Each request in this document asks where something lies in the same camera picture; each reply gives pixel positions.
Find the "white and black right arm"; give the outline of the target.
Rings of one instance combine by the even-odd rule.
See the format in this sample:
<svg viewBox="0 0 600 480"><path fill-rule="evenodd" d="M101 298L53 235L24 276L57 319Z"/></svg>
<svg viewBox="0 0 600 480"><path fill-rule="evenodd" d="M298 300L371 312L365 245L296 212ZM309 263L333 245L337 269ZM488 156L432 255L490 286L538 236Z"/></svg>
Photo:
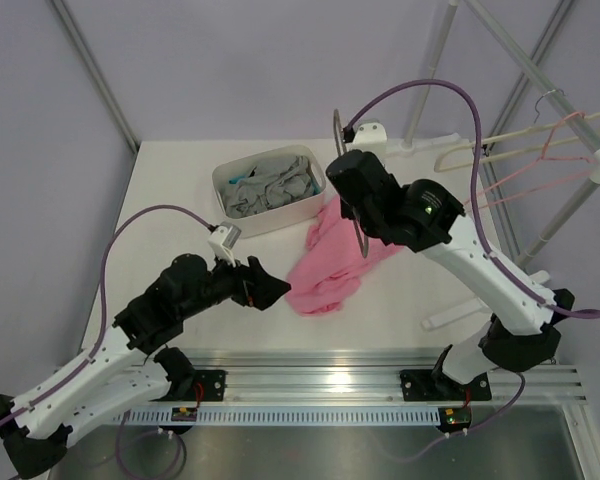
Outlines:
<svg viewBox="0 0 600 480"><path fill-rule="evenodd" d="M326 176L340 197L342 217L386 246L404 246L437 263L491 311L484 333L446 347L422 385L428 396L461 400L480 375L501 368L523 373L555 356L556 325L574 303L566 289L552 291L482 243L474 221L440 183L400 185L371 152L349 151Z"/></svg>

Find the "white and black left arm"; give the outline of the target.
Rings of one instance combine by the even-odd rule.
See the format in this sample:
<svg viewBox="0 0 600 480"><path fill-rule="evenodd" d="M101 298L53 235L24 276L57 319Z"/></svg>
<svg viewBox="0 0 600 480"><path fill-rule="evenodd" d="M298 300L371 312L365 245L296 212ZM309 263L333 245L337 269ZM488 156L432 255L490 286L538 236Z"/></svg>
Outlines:
<svg viewBox="0 0 600 480"><path fill-rule="evenodd" d="M50 470L82 437L139 404L198 394L195 368L169 344L185 321L226 300L264 311L290 289L254 256L212 269L198 255L176 257L91 350L25 394L0 394L0 438L19 477Z"/></svg>

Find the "pink t shirt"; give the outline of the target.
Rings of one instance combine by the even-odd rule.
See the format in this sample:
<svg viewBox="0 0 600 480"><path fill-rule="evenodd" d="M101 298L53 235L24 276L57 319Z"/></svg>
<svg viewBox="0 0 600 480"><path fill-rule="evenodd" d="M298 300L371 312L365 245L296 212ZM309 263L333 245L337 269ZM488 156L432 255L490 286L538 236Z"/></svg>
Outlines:
<svg viewBox="0 0 600 480"><path fill-rule="evenodd" d="M287 275L291 290L285 298L301 316L338 311L360 288L366 273L402 249L371 239L368 254L363 255L354 224L341 217L340 198L334 196L307 231L305 254Z"/></svg>

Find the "beige hanger with metal hook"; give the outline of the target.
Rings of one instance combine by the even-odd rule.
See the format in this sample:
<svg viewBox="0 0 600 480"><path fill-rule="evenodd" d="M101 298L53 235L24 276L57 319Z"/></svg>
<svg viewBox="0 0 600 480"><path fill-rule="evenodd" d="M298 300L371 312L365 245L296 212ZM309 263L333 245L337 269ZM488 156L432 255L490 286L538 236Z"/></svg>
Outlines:
<svg viewBox="0 0 600 480"><path fill-rule="evenodd" d="M342 138L342 123L339 110L335 108L332 114L332 131L336 147L337 158L335 160L336 172L328 174L329 179L335 178L335 188L339 195L343 196L345 218L353 222L354 231L356 234L360 253L364 259L368 257L369 239L363 235L360 226L358 212L356 210L356 202L359 200L359 195L354 193L354 188L357 187L359 177L350 169L350 164L346 158L345 144Z"/></svg>

